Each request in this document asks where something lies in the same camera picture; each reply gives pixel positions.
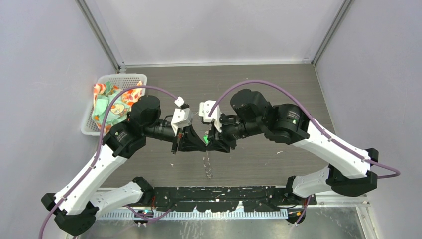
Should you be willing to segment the green key tag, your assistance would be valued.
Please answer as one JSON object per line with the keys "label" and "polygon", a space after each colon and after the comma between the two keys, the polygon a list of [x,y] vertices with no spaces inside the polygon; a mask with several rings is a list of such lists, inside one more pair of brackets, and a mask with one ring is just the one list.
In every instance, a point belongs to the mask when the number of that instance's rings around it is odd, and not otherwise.
{"label": "green key tag", "polygon": [[204,139],[205,144],[208,144],[208,143],[209,143],[209,140],[208,140],[208,136],[207,136],[207,135],[205,135],[205,136],[203,137],[203,139]]}

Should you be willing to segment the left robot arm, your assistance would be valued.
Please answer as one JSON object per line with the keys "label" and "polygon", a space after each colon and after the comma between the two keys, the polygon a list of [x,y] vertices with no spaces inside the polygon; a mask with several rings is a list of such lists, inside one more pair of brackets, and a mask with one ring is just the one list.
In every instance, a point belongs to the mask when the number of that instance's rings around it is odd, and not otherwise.
{"label": "left robot arm", "polygon": [[98,188],[148,138],[170,142],[171,152],[204,152],[205,143],[192,127],[189,106],[175,109],[170,121],[160,118],[160,100],[143,96],[132,105],[127,119],[114,125],[102,138],[98,150],[87,165],[61,191],[45,194],[41,201],[51,211],[57,226],[78,236],[87,231],[102,215],[119,207],[138,203],[149,205],[154,188],[143,177],[135,177],[115,190],[98,193]]}

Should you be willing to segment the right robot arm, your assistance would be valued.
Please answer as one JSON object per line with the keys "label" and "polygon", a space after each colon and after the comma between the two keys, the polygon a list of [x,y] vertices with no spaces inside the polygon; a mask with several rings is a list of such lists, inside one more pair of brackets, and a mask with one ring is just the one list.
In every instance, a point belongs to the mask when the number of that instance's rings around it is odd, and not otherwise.
{"label": "right robot arm", "polygon": [[312,194],[334,191],[357,197],[375,190],[378,176],[370,170],[370,160],[378,151],[358,149],[310,119],[297,105],[272,105],[258,91],[243,89],[230,101],[234,115],[220,112],[215,101],[199,105],[203,123],[210,123],[207,149],[229,153],[240,139],[262,134],[272,142],[292,145],[323,159],[327,166],[305,175],[291,176],[284,191],[290,204]]}

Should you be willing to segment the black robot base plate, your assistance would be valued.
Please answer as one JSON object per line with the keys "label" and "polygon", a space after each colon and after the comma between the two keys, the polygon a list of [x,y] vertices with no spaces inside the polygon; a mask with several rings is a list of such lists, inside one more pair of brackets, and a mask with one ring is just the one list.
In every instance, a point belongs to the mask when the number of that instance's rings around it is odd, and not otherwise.
{"label": "black robot base plate", "polygon": [[239,186],[239,187],[155,187],[142,199],[140,206],[160,211],[173,212],[233,212],[242,206],[245,212],[275,212],[280,209],[303,207],[310,200],[294,196],[283,187]]}

